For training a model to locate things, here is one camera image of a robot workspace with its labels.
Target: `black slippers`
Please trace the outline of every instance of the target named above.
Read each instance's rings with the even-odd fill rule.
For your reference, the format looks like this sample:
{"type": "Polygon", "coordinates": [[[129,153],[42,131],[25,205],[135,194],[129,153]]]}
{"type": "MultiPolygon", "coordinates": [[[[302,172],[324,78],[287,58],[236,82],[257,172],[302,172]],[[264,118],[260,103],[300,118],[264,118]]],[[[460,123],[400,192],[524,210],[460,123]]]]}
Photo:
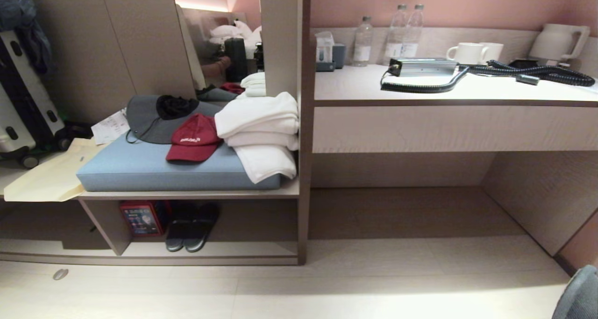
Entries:
{"type": "Polygon", "coordinates": [[[168,251],[179,251],[185,247],[195,253],[205,245],[212,228],[220,216],[220,208],[216,204],[177,207],[178,216],[171,223],[166,238],[168,251]]]}

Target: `electric kettle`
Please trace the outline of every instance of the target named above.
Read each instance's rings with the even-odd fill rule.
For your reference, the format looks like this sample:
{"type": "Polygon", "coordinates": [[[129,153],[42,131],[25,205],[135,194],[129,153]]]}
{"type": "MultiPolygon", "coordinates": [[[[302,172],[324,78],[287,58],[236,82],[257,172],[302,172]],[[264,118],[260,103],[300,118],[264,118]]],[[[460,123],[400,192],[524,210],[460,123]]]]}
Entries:
{"type": "Polygon", "coordinates": [[[589,35],[590,28],[587,26],[547,23],[536,38],[529,58],[538,59],[541,65],[557,65],[568,59],[575,59],[584,48],[589,35]]]}

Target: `red box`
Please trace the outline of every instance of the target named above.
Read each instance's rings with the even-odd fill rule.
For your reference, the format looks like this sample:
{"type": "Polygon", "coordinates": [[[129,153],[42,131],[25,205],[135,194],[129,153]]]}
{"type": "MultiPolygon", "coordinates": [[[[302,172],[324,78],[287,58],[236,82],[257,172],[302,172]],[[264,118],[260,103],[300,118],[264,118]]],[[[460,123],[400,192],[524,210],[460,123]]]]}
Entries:
{"type": "Polygon", "coordinates": [[[120,209],[133,236],[161,236],[171,214],[168,200],[122,201],[120,209]]]}

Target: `red baseball cap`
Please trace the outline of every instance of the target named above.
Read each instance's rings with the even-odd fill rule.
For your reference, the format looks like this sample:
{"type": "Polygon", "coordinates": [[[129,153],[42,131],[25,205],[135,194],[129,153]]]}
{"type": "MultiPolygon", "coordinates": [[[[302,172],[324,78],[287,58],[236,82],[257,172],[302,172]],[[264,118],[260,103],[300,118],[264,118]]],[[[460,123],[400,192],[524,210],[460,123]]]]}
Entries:
{"type": "Polygon", "coordinates": [[[221,140],[216,133],[214,117],[193,114],[172,134],[172,146],[166,160],[205,161],[216,151],[221,140]]]}

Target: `bottle label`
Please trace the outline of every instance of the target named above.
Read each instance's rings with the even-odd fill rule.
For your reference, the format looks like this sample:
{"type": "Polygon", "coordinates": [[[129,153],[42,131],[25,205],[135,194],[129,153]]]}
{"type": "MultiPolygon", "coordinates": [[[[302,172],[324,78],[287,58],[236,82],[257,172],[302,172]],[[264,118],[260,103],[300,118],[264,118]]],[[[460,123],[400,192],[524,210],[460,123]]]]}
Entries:
{"type": "Polygon", "coordinates": [[[402,57],[415,57],[415,53],[417,53],[417,44],[416,43],[403,44],[402,51],[401,51],[402,57]]]}
{"type": "Polygon", "coordinates": [[[390,57],[391,59],[397,59],[401,57],[401,49],[402,44],[400,43],[389,43],[386,45],[386,52],[384,53],[385,57],[390,57]]]}
{"type": "Polygon", "coordinates": [[[371,46],[357,46],[355,47],[355,54],[353,55],[353,61],[369,61],[371,46]]]}

